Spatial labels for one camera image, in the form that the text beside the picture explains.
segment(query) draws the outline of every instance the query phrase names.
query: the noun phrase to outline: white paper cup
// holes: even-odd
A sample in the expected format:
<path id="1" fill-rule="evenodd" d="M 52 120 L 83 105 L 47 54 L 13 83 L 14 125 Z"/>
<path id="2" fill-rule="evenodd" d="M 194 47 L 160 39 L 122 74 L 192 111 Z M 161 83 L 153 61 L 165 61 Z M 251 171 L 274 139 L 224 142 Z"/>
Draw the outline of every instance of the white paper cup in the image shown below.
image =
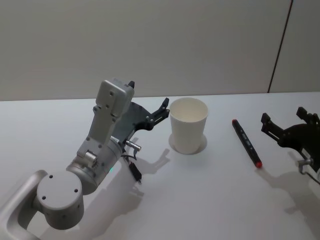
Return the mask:
<path id="1" fill-rule="evenodd" d="M 170 105 L 173 145 L 181 154 L 195 153 L 200 147 L 208 107 L 199 99 L 183 97 Z"/>

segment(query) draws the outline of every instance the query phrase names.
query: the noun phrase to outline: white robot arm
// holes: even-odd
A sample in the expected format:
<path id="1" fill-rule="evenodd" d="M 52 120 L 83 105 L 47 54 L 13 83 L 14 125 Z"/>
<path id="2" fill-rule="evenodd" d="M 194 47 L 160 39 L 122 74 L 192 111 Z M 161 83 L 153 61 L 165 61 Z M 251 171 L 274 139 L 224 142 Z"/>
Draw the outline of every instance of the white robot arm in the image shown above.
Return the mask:
<path id="1" fill-rule="evenodd" d="M 125 153 L 125 145 L 141 149 L 130 141 L 140 130 L 152 130 L 166 119 L 169 99 L 149 113 L 131 102 L 134 82 L 122 84 L 117 79 L 103 81 L 93 107 L 94 118 L 88 136 L 65 171 L 48 174 L 35 172 L 0 209 L 1 240 L 39 240 L 27 231 L 37 211 L 58 230 L 74 227 L 83 217 L 83 195 L 93 193 L 121 156 L 125 156 L 134 178 L 141 173 Z"/>

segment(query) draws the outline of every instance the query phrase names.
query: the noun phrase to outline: pen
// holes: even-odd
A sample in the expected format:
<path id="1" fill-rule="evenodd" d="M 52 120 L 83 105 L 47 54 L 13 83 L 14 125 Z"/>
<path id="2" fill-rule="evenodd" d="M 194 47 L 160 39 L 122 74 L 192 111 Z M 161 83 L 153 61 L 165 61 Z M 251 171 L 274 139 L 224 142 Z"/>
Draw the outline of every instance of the pen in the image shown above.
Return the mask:
<path id="1" fill-rule="evenodd" d="M 251 158 L 253 164 L 255 165 L 256 168 L 261 168 L 262 167 L 262 162 L 254 148 L 254 146 L 251 144 L 249 138 L 247 137 L 245 131 L 243 128 L 240 126 L 240 123 L 238 120 L 233 119 L 232 120 L 232 126 L 238 135 L 240 141 L 242 142 L 242 145 L 244 146 L 246 152 L 249 154 L 249 157 Z"/>

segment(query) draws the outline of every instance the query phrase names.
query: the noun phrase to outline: table surface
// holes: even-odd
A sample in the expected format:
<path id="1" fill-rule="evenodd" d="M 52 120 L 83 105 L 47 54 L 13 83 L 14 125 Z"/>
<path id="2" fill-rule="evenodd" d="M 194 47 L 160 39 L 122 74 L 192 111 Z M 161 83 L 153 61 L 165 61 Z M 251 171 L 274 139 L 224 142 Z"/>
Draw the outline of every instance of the table surface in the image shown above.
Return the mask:
<path id="1" fill-rule="evenodd" d="M 179 97 L 170 97 L 170 101 Z M 121 160 L 96 192 L 84 197 L 81 222 L 55 230 L 37 213 L 28 230 L 42 240 L 301 240 L 320 239 L 320 187 L 298 173 L 301 157 L 261 132 L 266 112 L 282 128 L 301 123 L 299 106 L 320 113 L 320 92 L 196 96 L 209 116 L 206 148 L 170 148 L 170 120 L 133 140 L 142 146 L 135 183 Z M 135 98 L 150 112 L 163 97 Z M 85 139 L 94 99 L 0 102 L 0 198 L 39 169 L 63 171 Z M 262 162 L 256 170 L 238 139 L 238 119 Z"/>

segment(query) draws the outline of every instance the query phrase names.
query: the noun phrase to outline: white wall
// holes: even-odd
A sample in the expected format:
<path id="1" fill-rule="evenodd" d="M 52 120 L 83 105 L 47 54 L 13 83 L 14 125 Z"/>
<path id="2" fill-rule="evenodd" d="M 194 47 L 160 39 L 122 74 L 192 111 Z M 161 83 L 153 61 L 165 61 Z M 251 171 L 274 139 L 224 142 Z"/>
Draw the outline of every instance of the white wall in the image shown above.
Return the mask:
<path id="1" fill-rule="evenodd" d="M 270 91 L 320 91 L 320 1 L 293 2 Z"/>
<path id="2" fill-rule="evenodd" d="M 289 0 L 1 0 L 0 100 L 263 93 Z"/>

